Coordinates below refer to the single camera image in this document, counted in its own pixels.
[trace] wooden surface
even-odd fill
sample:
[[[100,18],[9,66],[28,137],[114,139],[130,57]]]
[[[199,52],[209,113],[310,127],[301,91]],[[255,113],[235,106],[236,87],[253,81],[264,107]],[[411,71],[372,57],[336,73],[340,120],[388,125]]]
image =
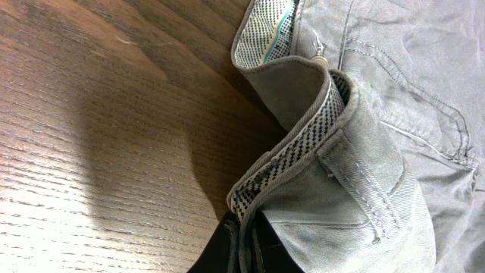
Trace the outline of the wooden surface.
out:
[[[0,272],[185,272],[283,137],[230,63],[249,0],[0,1]]]

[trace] houndstooth fabric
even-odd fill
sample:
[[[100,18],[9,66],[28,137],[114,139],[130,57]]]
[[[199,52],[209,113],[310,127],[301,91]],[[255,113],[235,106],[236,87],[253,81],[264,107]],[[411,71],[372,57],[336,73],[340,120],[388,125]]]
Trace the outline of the houndstooth fabric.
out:
[[[300,134],[234,191],[231,198],[231,210],[239,220],[243,219],[251,202],[265,187],[284,174],[304,155],[312,152],[323,141],[344,108],[345,104],[339,90],[332,83],[327,99]]]
[[[236,63],[251,68],[288,55],[295,10],[295,0],[256,1],[234,52]]]

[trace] garment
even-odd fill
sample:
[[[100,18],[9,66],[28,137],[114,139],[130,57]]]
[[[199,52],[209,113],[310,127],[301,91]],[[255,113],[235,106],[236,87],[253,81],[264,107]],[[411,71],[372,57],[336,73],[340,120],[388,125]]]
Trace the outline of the garment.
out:
[[[485,271],[484,21],[472,0],[250,4],[233,63],[289,133],[227,197],[241,272],[257,211],[304,272]]]

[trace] brown wood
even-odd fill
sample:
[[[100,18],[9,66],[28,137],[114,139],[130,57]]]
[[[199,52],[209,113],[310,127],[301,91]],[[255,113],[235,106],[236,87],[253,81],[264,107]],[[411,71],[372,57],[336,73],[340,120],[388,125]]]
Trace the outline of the brown wood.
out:
[[[0,1],[0,271],[185,272],[282,138],[249,0]]]

